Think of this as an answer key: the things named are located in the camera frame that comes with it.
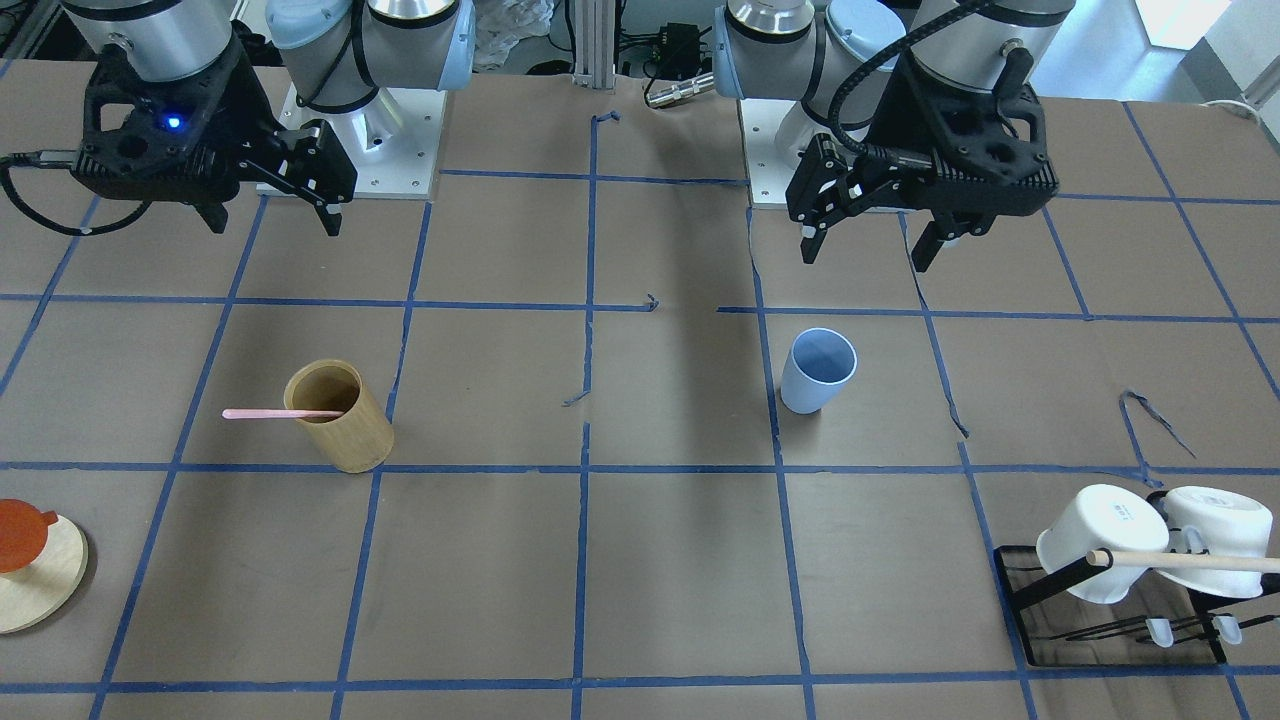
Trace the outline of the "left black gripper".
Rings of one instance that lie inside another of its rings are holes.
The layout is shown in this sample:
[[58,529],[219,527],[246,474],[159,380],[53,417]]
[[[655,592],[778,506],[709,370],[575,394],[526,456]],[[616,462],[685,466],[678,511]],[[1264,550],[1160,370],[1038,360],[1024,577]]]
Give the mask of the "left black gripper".
[[896,61],[868,142],[927,158],[931,167],[870,160],[865,179],[832,136],[814,135],[786,188],[788,218],[801,227],[803,261],[817,260],[832,225],[892,200],[957,213],[932,215],[911,249],[916,273],[927,272],[947,242],[969,234],[975,214],[1039,211],[1059,193],[1060,179],[1029,73],[1030,61],[1006,60],[992,90],[970,91],[934,78],[918,60]]

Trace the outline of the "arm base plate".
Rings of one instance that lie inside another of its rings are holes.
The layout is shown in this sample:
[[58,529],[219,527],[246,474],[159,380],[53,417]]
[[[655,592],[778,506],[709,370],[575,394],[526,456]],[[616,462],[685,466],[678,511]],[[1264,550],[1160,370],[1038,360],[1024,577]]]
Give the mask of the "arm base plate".
[[742,99],[739,119],[751,206],[785,210],[785,191],[800,152],[826,128],[810,119],[799,101],[780,99]]
[[356,199],[429,201],[451,95],[422,88],[381,88],[364,108],[323,114],[297,105],[296,87],[285,94],[279,122],[297,129],[325,119],[357,170]]

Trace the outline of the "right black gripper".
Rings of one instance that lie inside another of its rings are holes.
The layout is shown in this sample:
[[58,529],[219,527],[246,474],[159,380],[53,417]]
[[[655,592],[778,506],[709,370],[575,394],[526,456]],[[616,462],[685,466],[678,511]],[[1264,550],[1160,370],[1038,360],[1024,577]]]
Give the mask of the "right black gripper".
[[123,49],[104,50],[84,91],[72,174],[105,199],[197,202],[214,234],[229,222],[223,202],[242,179],[257,181],[306,201],[330,237],[358,178],[332,124],[276,122],[237,37],[209,67],[170,82],[145,81]]

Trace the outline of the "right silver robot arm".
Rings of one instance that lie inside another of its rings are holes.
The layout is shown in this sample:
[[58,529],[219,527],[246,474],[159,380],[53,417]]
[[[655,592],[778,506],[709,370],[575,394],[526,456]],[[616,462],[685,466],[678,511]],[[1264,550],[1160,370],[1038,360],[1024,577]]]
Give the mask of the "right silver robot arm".
[[329,236],[353,199],[356,160],[403,132],[393,88],[463,88],[474,63],[470,1],[270,1],[275,50],[300,128],[276,119],[250,59],[250,28],[216,1],[65,1],[97,54],[70,174],[118,201],[177,202],[227,227],[244,182],[302,199]]

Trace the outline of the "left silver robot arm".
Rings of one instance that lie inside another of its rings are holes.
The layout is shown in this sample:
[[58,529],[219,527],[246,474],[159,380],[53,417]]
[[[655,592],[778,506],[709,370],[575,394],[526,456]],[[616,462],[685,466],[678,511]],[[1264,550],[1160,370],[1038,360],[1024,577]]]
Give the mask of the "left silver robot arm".
[[785,206],[814,263],[828,231],[874,208],[924,210],[911,250],[940,250],[1060,190],[1030,74],[1071,1],[728,1],[713,26],[718,94],[794,101],[812,132]]

